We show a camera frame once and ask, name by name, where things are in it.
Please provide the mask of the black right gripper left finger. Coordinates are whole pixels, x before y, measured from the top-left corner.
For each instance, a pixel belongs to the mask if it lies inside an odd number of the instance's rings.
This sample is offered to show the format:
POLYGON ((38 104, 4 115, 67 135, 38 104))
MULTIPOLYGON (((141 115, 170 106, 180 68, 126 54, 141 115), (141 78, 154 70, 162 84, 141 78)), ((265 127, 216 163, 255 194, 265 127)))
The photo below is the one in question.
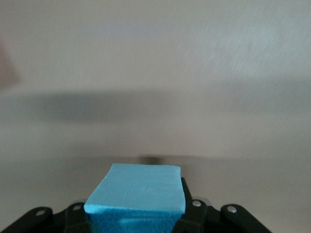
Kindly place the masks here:
POLYGON ((90 233, 84 203, 76 202, 59 213, 49 207, 36 207, 22 215, 3 233, 90 233))

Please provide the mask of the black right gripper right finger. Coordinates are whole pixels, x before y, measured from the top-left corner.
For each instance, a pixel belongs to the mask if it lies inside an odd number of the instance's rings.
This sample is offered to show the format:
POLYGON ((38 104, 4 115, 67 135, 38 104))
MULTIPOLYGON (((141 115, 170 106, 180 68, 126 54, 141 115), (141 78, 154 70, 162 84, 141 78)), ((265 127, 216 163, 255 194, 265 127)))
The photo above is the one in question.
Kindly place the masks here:
POLYGON ((176 222, 175 233, 268 233, 265 227, 244 207, 227 204, 216 210, 200 199, 194 199, 185 178, 181 178, 186 200, 185 213, 176 222))

